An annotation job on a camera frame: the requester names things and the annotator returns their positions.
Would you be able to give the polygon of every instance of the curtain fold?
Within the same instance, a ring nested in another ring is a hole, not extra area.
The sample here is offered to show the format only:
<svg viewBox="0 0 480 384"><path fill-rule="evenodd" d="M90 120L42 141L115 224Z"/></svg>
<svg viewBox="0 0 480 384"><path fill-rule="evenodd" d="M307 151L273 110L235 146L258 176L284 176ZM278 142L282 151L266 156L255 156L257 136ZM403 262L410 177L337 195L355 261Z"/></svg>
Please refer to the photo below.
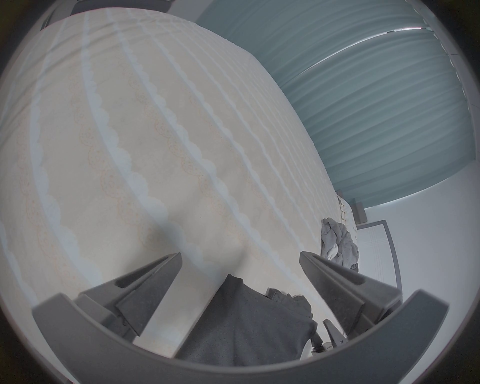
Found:
<svg viewBox="0 0 480 384"><path fill-rule="evenodd" d="M197 23L265 67L349 203L418 192L475 158L456 71L403 0L215 0Z"/></svg>

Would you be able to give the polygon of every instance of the folded garment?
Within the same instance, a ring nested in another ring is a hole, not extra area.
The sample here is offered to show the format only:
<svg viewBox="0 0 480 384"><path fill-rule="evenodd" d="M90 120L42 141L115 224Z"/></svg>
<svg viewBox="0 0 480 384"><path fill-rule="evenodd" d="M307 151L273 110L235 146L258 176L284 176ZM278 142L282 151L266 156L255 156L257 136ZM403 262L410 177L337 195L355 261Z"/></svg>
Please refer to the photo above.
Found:
<svg viewBox="0 0 480 384"><path fill-rule="evenodd" d="M298 360L316 330L305 297L273 288L264 296L228 275L175 358L223 366Z"/></svg>
<svg viewBox="0 0 480 384"><path fill-rule="evenodd" d="M357 267L359 259L357 245L353 242L347 228L331 217L322 220L321 245L321 257L346 268Z"/></svg>

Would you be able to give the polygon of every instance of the mattress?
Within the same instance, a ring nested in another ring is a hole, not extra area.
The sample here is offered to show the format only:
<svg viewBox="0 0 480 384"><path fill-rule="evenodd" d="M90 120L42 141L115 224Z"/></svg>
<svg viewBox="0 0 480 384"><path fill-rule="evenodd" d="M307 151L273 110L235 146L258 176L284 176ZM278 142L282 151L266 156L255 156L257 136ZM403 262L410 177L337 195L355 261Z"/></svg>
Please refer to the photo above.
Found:
<svg viewBox="0 0 480 384"><path fill-rule="evenodd" d="M339 203L252 55L174 16L113 8L48 26L12 68L0 91L0 293L55 367L65 373L32 306L179 251L141 347L172 356L228 273L305 295L317 322L335 322L299 253L320 253Z"/></svg>

